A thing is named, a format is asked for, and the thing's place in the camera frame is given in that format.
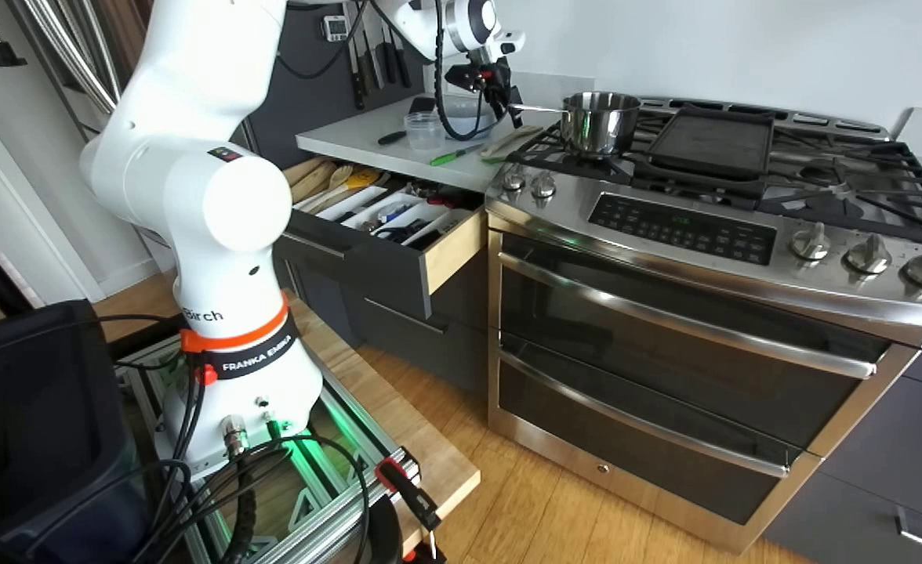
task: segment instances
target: stove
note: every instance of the stove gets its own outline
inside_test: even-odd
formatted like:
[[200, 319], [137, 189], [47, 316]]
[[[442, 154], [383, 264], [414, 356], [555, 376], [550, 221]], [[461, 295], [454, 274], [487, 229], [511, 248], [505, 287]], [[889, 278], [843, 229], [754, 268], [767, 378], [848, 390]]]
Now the stove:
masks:
[[679, 281], [922, 325], [922, 160], [868, 122], [642, 97], [614, 157], [560, 130], [511, 154], [491, 213]]

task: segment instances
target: wall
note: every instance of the wall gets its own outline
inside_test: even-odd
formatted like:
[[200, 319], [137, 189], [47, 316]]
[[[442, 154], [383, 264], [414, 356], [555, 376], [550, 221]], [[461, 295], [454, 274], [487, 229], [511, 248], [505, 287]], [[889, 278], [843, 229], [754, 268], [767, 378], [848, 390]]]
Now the wall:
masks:
[[93, 299], [115, 295], [154, 274], [137, 236], [103, 213], [78, 173], [82, 135], [71, 126], [56, 88], [50, 88], [23, 27], [0, 3], [0, 34], [12, 42], [29, 65], [0, 68], [0, 140], [23, 177], [36, 184], [60, 236], [96, 281]]
[[498, 0], [498, 15], [528, 31], [517, 71], [883, 126], [922, 105], [922, 0]]

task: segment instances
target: stainless steel oven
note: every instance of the stainless steel oven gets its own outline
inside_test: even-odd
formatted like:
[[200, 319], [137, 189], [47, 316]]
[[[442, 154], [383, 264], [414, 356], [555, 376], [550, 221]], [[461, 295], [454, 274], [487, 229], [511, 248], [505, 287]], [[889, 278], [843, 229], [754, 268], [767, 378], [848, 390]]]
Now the stainless steel oven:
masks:
[[922, 344], [539, 221], [491, 225], [491, 422], [727, 549], [771, 523]]

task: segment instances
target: stainless steel pot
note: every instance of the stainless steel pot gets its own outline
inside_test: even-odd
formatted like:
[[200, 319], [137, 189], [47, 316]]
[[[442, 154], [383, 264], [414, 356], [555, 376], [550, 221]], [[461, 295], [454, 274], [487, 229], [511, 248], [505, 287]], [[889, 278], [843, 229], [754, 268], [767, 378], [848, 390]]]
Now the stainless steel pot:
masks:
[[629, 147], [639, 101], [614, 91], [579, 91], [562, 101], [562, 135], [583, 157], [611, 157]]

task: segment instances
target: electrical outlet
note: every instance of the electrical outlet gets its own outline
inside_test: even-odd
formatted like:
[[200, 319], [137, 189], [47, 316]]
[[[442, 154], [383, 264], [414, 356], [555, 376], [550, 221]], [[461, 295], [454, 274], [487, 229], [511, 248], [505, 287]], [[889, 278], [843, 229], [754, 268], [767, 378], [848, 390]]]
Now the electrical outlet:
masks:
[[323, 15], [326, 42], [340, 45], [349, 39], [349, 23], [344, 15]]

